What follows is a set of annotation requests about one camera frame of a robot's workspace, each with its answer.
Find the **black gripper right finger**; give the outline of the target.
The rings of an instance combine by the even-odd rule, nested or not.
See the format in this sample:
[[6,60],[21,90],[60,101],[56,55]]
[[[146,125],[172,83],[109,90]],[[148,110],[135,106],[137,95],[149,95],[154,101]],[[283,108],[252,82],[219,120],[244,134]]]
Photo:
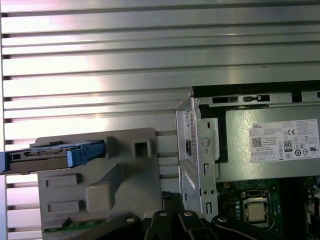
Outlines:
[[186,210],[180,193],[174,194],[177,213],[187,240],[276,240],[275,233],[227,215],[217,215],[207,221],[197,213]]

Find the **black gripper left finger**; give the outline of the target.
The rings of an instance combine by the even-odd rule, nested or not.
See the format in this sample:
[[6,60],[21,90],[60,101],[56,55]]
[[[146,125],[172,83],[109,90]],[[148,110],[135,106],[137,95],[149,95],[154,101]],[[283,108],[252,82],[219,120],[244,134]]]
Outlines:
[[162,192],[162,209],[151,218],[124,214],[83,233],[85,240],[170,240],[174,219],[174,193]]

